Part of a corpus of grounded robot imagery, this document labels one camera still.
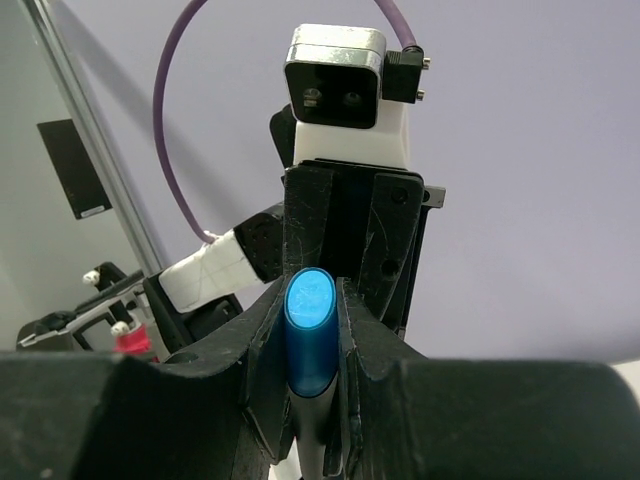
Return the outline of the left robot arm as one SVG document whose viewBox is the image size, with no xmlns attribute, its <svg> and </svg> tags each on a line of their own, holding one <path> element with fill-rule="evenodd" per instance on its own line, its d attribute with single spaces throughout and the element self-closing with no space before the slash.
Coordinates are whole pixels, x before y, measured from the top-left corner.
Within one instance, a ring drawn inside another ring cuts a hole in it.
<svg viewBox="0 0 640 480">
<path fill-rule="evenodd" d="M 390 101 L 366 130 L 304 124 L 290 107 L 274 114 L 283 199 L 144 284 L 169 349 L 200 339 L 185 320 L 213 331 L 238 291 L 312 268 L 347 279 L 373 318 L 403 335 L 427 215 L 444 200 L 409 168 L 408 123 L 407 106 Z"/>
</svg>

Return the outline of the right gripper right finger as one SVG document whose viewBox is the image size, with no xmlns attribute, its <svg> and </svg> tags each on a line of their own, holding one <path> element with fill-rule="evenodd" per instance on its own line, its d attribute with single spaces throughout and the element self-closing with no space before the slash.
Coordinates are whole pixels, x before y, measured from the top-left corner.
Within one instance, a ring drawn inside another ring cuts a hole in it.
<svg viewBox="0 0 640 480">
<path fill-rule="evenodd" d="M 430 359 L 339 279 L 337 408 L 325 453 L 345 479 L 635 479 L 639 405 L 592 362 Z"/>
</svg>

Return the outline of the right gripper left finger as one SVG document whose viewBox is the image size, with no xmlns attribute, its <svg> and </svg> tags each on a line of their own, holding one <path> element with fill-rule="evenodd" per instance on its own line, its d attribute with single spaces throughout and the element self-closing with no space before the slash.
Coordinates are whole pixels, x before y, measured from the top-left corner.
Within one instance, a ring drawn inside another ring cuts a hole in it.
<svg viewBox="0 0 640 480">
<path fill-rule="evenodd" d="M 1 357 L 5 479 L 264 479 L 293 441 L 274 282 L 164 363 L 106 353 Z"/>
</svg>

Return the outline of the blue marker cap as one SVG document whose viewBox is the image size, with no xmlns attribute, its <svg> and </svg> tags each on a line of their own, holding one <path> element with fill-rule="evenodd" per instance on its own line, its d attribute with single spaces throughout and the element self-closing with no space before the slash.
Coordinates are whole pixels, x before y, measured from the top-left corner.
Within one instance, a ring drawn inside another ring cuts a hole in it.
<svg viewBox="0 0 640 480">
<path fill-rule="evenodd" d="M 296 273 L 286 290 L 287 381 L 303 398 L 323 393 L 338 364 L 337 294 L 333 278 L 319 268 Z"/>
</svg>

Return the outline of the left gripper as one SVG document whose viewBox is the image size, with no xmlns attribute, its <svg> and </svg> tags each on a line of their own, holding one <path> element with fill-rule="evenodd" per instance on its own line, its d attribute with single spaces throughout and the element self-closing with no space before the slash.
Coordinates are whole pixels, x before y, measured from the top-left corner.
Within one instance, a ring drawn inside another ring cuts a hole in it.
<svg viewBox="0 0 640 480">
<path fill-rule="evenodd" d="M 270 132 L 285 166 L 283 274 L 319 267 L 350 281 L 374 319 L 403 336 L 409 318 L 427 215 L 445 190 L 416 172 L 350 163 L 318 154 L 294 163 L 299 141 L 289 106 Z"/>
</svg>

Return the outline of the blue highlighter marker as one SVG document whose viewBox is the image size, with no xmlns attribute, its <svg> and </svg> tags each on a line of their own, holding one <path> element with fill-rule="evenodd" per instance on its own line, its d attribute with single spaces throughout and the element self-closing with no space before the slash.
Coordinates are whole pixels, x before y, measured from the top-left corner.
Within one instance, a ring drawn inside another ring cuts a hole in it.
<svg viewBox="0 0 640 480">
<path fill-rule="evenodd" d="M 302 478 L 320 480 L 325 477 L 324 454 L 328 438 L 335 383 L 315 397 L 291 394 L 293 425 Z"/>
</svg>

